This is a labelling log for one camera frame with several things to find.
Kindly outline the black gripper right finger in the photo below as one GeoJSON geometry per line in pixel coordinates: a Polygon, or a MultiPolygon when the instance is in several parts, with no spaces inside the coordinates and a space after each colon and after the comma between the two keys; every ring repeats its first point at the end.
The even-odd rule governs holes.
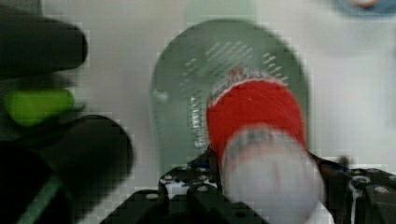
{"type": "Polygon", "coordinates": [[[396,224],[395,175],[310,156],[323,179],[324,205],[334,224],[396,224]]]}

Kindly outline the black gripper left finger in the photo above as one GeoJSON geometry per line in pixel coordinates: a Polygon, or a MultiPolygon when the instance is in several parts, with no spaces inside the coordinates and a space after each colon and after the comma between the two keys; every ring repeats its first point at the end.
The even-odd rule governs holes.
{"type": "Polygon", "coordinates": [[[207,149],[135,192],[100,224],[265,224],[245,203],[222,193],[217,154],[207,149]]]}

